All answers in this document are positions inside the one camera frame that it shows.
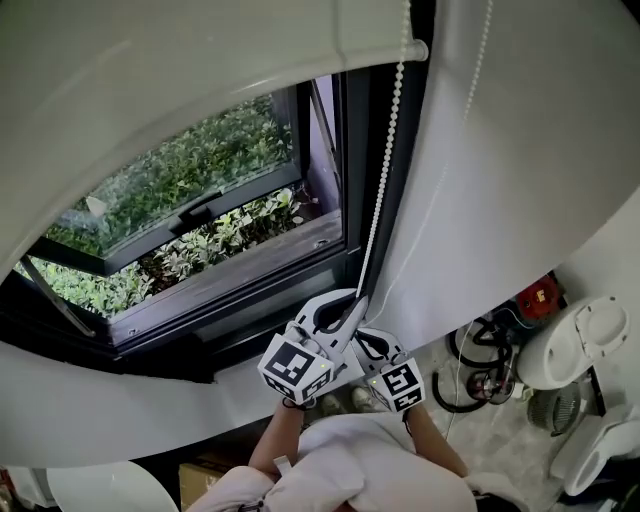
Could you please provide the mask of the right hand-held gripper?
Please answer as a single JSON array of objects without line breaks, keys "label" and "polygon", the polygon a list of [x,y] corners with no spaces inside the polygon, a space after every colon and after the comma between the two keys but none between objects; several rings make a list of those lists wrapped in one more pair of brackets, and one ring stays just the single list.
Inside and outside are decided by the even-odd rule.
[{"label": "right hand-held gripper", "polygon": [[364,328],[351,346],[364,371],[371,395],[390,412],[404,412],[425,399],[425,385],[416,359],[386,331]]}]

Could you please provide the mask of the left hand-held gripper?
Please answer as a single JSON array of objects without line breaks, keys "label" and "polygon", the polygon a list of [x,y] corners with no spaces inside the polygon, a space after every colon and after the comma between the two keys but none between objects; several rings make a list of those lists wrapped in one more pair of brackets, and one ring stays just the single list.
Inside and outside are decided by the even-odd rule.
[{"label": "left hand-held gripper", "polygon": [[368,309],[355,288],[311,298],[276,334],[258,363],[267,386],[297,406],[361,376],[350,342]]}]

